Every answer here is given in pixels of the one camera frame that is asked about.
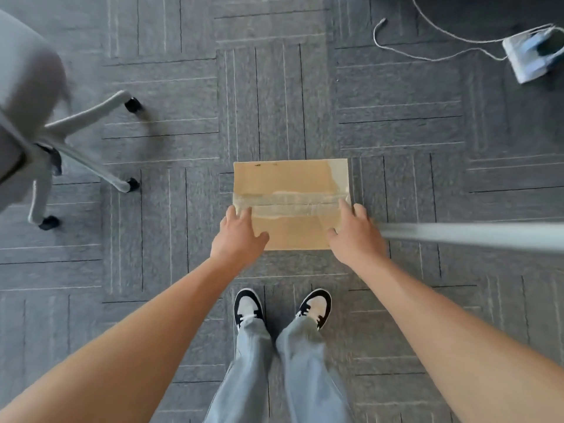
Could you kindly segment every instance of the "person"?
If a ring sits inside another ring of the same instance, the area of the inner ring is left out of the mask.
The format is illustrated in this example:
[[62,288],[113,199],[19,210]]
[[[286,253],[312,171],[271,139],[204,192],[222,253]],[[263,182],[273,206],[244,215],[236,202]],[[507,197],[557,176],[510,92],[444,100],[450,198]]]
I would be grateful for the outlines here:
[[[561,367],[407,275],[365,208],[340,207],[340,230],[328,231],[335,257],[376,294],[462,422],[564,421]],[[205,262],[40,377],[0,411],[0,423],[149,421],[204,317],[267,241],[253,234],[250,209],[238,216],[229,207]],[[294,423],[352,419],[318,332],[330,304],[326,291],[312,292],[276,342]],[[264,416],[273,346],[252,291],[239,292],[234,312],[237,354],[207,422]]]

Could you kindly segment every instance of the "light blue jeans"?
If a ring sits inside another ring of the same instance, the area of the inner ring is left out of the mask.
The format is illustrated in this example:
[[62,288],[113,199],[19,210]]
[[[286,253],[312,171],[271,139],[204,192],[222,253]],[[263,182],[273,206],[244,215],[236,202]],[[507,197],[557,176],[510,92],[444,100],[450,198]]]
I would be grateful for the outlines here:
[[[325,359],[325,341],[313,319],[296,318],[279,335],[293,423],[351,423],[341,378]],[[274,356],[264,322],[249,319],[237,336],[235,360],[210,405],[205,423],[260,423],[267,419],[268,370]]]

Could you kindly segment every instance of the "cardboard box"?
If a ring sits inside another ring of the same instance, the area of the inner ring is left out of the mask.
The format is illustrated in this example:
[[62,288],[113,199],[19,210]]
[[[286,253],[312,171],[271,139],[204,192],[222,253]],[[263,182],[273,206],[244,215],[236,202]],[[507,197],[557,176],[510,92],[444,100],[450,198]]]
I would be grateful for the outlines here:
[[328,249],[338,230],[338,199],[350,204],[347,159],[236,162],[233,204],[253,208],[253,230],[270,234],[267,250]]

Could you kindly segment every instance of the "floor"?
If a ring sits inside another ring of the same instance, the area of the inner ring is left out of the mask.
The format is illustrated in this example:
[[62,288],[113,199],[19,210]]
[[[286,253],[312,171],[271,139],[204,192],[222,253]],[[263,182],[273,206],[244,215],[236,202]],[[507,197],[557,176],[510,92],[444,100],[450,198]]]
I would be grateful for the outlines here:
[[[418,0],[441,26],[498,38],[557,22],[564,0]],[[351,194],[382,221],[564,220],[564,73],[519,85],[507,63],[433,31],[411,0],[0,0],[60,52],[73,100],[119,89],[124,109],[69,141],[141,192],[65,163],[49,212],[0,215],[0,405],[208,255],[231,200],[232,163],[348,157]],[[490,48],[501,53],[500,45]],[[564,260],[392,241],[391,258],[512,337],[564,364]],[[312,288],[354,412],[368,423],[457,421],[390,315],[329,252],[271,252],[204,321],[154,422],[200,422],[234,353],[230,306],[252,285],[275,334]],[[270,420],[289,421],[279,362]]]

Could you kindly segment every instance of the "sneaker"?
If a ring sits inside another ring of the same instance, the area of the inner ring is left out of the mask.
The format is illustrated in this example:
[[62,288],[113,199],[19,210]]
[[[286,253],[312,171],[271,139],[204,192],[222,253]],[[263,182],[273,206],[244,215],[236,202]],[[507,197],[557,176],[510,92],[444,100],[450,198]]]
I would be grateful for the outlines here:
[[237,331],[241,328],[243,321],[247,319],[257,318],[264,321],[262,305],[257,293],[250,288],[243,288],[239,291],[235,296],[233,314]]
[[331,313],[331,294],[328,291],[317,288],[302,301],[297,318],[307,316],[315,321],[318,330],[323,328],[329,314]]

